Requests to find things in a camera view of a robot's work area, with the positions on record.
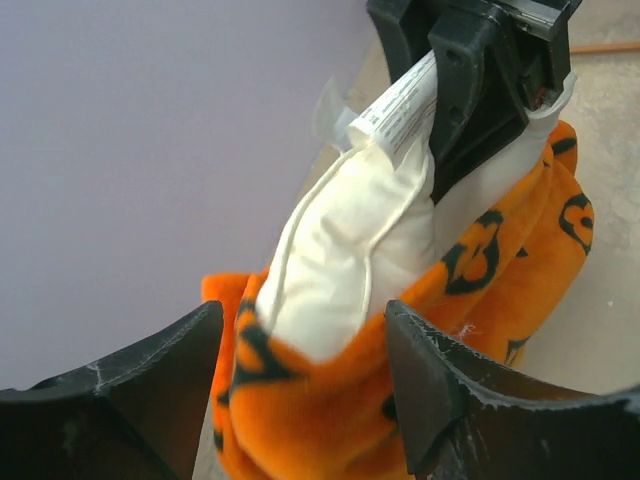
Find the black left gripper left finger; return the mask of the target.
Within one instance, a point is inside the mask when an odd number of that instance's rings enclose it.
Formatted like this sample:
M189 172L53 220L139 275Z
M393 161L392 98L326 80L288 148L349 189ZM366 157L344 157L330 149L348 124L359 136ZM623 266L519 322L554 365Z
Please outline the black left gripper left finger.
M101 359L2 391L2 478L191 478L222 329L221 304L206 302Z

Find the orange patterned pillowcase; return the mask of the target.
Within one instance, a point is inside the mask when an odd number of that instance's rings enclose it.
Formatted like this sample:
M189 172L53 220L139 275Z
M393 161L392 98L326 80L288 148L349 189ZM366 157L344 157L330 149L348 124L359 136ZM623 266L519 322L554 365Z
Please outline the orange patterned pillowcase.
M484 214L405 295L446 331L469 321L471 344L510 364L548 318L591 248L594 213L575 179L574 129L560 123L533 172ZM404 479L392 393L419 358L395 320L376 316L336 360L313 366L271 339L254 315L263 279L203 282L224 330L212 386L219 461L233 479Z

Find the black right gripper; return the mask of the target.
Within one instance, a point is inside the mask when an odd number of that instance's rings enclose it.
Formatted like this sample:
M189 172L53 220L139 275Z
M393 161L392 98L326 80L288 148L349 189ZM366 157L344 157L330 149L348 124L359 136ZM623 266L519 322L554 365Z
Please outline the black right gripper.
M437 103L430 136L435 202L523 132L528 123L524 105L538 108L562 92L571 72L568 22L579 5L578 1L367 3L391 81L431 47L435 54ZM488 15L491 7L498 14ZM446 14L455 10L473 14Z

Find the white pillow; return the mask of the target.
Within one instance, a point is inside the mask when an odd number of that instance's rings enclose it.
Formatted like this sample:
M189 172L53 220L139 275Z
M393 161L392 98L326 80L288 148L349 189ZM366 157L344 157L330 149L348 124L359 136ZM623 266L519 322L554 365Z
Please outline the white pillow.
M342 107L332 86L323 92L316 123L342 153L287 220L257 296L260 325L311 361L338 355L533 169L575 76L553 103L527 113L522 134L442 198L429 146L437 81L428 54L359 115Z

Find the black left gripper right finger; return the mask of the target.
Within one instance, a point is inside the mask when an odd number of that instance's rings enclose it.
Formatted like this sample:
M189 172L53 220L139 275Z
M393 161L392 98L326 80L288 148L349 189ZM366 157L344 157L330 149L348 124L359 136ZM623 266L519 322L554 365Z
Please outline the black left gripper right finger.
M636 479L639 389L593 395L497 363L399 300L386 344L417 479Z

